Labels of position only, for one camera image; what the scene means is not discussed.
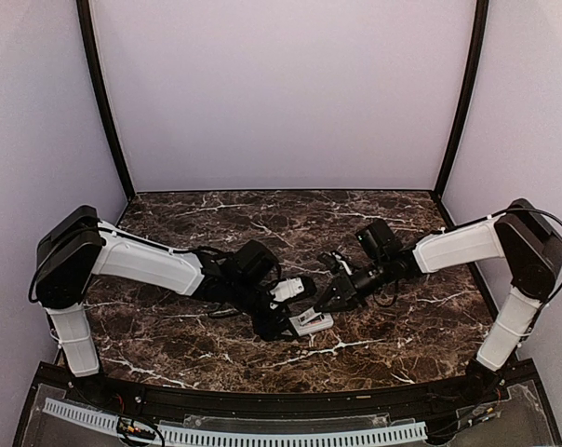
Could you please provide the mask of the white remote control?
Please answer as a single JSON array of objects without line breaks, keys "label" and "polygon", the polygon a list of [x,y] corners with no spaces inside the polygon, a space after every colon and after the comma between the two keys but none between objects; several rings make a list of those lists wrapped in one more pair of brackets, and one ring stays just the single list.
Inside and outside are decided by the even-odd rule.
[{"label": "white remote control", "polygon": [[327,330],[334,324],[333,317],[329,313],[314,312],[313,309],[291,317],[289,321],[299,337]]}]

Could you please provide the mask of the white battery cover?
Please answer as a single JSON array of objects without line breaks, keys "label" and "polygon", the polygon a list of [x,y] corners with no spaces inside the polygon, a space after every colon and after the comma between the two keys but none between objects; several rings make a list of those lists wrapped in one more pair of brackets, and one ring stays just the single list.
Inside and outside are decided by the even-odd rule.
[{"label": "white battery cover", "polygon": [[312,324],[314,321],[319,320],[321,317],[322,314],[319,312],[304,311],[296,317],[296,320],[301,327],[305,327],[309,324]]}]

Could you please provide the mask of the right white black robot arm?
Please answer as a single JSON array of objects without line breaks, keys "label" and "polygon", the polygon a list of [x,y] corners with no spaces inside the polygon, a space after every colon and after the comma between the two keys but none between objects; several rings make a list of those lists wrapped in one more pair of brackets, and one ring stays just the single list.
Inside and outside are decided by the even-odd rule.
[{"label": "right white black robot arm", "polygon": [[543,309],[562,291],[562,220],[525,198],[503,210],[436,230],[405,246],[383,219],[355,237],[370,260],[353,267],[338,252],[325,255],[334,277],[315,304],[321,313],[347,312],[364,305],[385,286],[432,275],[459,265],[500,263],[509,288],[487,337],[475,354],[474,369],[458,385],[458,395],[477,404],[494,387],[495,373],[529,338]]}]

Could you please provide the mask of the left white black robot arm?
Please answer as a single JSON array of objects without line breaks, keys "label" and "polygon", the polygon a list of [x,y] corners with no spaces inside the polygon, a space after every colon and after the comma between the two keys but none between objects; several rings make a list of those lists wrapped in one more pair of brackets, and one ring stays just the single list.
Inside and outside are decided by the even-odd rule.
[{"label": "left white black robot arm", "polygon": [[266,279],[281,270],[277,258],[250,240],[238,251],[208,246],[176,249],[134,236],[81,206],[37,246],[30,303],[47,312],[77,388],[95,406],[114,399],[114,384],[100,374],[100,360],[84,309],[88,283],[114,276],[147,283],[179,295],[230,305],[250,316],[265,341],[294,336],[288,305],[304,291],[300,278]]}]

